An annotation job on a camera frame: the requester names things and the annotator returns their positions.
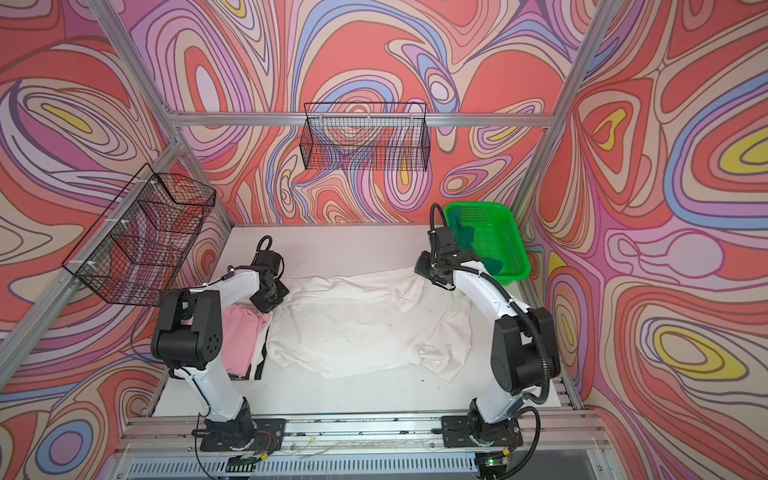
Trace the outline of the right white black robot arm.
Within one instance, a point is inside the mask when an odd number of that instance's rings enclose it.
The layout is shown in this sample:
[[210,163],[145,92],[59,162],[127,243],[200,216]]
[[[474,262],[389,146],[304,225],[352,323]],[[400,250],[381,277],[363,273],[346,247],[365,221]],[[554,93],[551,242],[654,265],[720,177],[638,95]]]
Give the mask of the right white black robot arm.
[[487,271],[471,250],[460,247],[443,208],[430,207],[429,249],[414,272],[432,285],[464,294],[491,322],[489,366],[492,380],[472,399],[463,417],[446,417],[444,443],[461,447],[522,444],[518,418],[546,403],[551,379],[560,374],[557,337],[551,314],[514,297]]

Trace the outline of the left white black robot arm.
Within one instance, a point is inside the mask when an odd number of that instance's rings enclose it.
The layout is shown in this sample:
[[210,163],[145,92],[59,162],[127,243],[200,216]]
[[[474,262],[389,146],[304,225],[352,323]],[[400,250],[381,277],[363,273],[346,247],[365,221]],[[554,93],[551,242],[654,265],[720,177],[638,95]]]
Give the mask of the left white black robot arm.
[[289,293],[281,281],[284,260],[272,242],[271,236],[262,237],[250,264],[229,267],[219,280],[174,289],[160,299],[151,353],[168,367],[171,377],[192,387],[203,406],[192,431],[197,452],[241,452],[261,459],[281,447],[285,422],[253,418],[222,356],[234,349],[225,344],[227,308],[245,299],[259,313],[270,314]]

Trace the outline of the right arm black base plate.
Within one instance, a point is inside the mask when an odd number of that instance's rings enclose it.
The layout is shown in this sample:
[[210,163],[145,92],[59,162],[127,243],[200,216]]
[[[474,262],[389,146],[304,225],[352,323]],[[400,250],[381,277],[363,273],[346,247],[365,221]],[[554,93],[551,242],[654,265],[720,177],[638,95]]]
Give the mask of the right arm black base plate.
[[489,424],[479,415],[449,415],[440,419],[440,433],[447,448],[506,447],[515,450],[523,445],[516,420],[507,419]]

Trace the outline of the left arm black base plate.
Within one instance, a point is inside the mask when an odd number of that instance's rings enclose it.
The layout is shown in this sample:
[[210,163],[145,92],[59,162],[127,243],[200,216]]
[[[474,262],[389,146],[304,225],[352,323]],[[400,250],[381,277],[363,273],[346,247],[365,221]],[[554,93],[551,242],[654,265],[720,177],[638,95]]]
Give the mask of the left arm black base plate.
[[284,418],[252,418],[214,422],[206,419],[195,431],[203,452],[273,452],[280,450],[287,421]]

